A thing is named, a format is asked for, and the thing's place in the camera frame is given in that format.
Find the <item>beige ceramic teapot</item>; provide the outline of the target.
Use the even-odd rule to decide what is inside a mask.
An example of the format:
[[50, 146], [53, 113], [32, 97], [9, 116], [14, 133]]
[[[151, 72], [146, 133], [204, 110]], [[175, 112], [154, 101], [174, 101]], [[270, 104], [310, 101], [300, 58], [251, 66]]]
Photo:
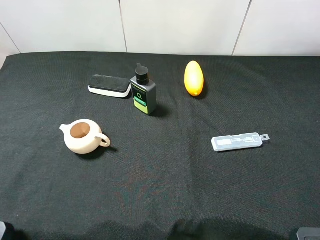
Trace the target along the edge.
[[100, 126], [89, 119], [79, 119], [70, 124], [61, 124], [64, 143], [76, 154], [89, 154], [98, 147], [109, 147], [111, 140], [102, 133]]

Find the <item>grey bottle green label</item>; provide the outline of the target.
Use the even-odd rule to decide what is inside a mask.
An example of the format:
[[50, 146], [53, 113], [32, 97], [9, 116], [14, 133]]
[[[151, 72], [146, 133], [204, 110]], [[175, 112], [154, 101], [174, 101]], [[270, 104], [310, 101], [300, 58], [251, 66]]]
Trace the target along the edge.
[[149, 77], [149, 69], [138, 63], [130, 85], [134, 106], [150, 115], [157, 107], [157, 88]]

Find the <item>orange yellow mango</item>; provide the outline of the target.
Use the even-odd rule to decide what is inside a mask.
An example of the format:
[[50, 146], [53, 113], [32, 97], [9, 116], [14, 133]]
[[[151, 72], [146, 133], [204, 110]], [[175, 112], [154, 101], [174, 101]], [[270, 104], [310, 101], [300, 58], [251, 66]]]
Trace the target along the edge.
[[204, 74], [196, 61], [187, 64], [184, 72], [184, 86], [187, 92], [194, 97], [199, 96], [204, 88]]

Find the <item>black white board eraser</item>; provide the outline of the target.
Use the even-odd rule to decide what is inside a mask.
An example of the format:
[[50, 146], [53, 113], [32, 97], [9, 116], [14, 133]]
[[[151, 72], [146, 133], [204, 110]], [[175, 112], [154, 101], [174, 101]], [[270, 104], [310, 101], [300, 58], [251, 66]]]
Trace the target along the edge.
[[131, 92], [128, 79], [107, 75], [93, 75], [87, 87], [93, 94], [113, 98], [126, 98]]

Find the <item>clear flat plastic case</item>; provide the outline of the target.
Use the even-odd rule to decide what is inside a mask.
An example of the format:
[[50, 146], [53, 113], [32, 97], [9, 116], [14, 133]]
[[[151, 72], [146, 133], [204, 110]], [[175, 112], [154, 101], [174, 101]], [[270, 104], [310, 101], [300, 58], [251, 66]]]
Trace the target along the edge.
[[233, 150], [259, 148], [264, 141], [269, 141], [268, 134], [260, 135], [257, 132], [244, 133], [239, 135], [226, 135], [213, 137], [211, 144], [215, 152], [226, 152]]

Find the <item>grey block bottom right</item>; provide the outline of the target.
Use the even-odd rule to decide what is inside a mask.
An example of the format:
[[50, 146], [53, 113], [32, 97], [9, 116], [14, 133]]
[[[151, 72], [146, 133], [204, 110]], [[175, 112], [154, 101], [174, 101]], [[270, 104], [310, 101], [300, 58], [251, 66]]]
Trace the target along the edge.
[[296, 233], [298, 240], [320, 240], [320, 228], [301, 227]]

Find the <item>grey block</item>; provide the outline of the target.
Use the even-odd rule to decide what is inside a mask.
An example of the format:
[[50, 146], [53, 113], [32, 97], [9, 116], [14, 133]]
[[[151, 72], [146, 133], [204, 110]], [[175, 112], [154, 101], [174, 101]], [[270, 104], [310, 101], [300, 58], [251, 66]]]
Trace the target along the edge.
[[0, 222], [0, 239], [2, 239], [6, 233], [7, 227], [4, 222]]
[[301, 227], [296, 233], [298, 240], [320, 240], [320, 228]]

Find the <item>grey block bottom left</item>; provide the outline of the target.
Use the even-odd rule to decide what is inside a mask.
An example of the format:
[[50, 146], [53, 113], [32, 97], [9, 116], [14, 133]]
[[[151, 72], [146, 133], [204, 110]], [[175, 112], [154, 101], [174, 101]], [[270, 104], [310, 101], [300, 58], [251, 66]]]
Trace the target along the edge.
[[2, 239], [6, 233], [7, 227], [4, 222], [0, 222], [0, 239]]

